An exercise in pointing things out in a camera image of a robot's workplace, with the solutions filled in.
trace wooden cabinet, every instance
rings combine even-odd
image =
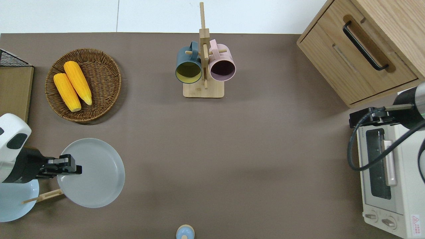
[[[425,0],[328,0],[297,41],[355,107],[425,80]]]

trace black handle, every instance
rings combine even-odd
[[[350,24],[351,24],[351,21],[348,21],[344,25],[343,32],[348,37],[348,39],[350,39],[350,41],[354,44],[354,46],[357,48],[357,50],[360,51],[360,53],[366,58],[366,60],[369,62],[369,64],[371,64],[371,66],[375,70],[381,71],[381,70],[387,68],[388,67],[388,64],[386,64],[385,66],[378,65],[378,63],[376,63],[376,61],[372,58],[372,56],[370,56],[370,54],[366,51],[366,49],[362,46],[362,44],[353,36],[353,34],[348,29],[348,26]]]

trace pink mug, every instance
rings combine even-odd
[[[230,80],[236,72],[236,66],[233,62],[232,54],[229,48],[223,44],[217,44],[216,40],[210,41],[210,51],[213,53],[209,56],[209,69],[210,75],[213,79],[218,81]]]

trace mug rack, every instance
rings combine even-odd
[[[210,45],[210,30],[205,28],[204,3],[200,4],[201,9],[201,29],[199,29],[199,55],[201,56],[202,78],[192,84],[183,84],[183,96],[187,98],[222,98],[224,97],[224,82],[211,78],[208,70]]]

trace table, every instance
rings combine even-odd
[[[59,196],[0,224],[0,238],[397,238],[362,219],[360,176],[346,162],[348,109],[292,34],[211,34],[232,51],[222,99],[183,97],[175,57],[198,34],[1,34],[0,47],[34,67],[28,145],[59,156],[98,138],[126,172],[118,198],[84,208]],[[50,108],[45,77],[77,48],[109,54],[123,72],[111,111],[91,125]],[[374,103],[381,106],[383,99]],[[40,193],[57,189],[40,180]]]

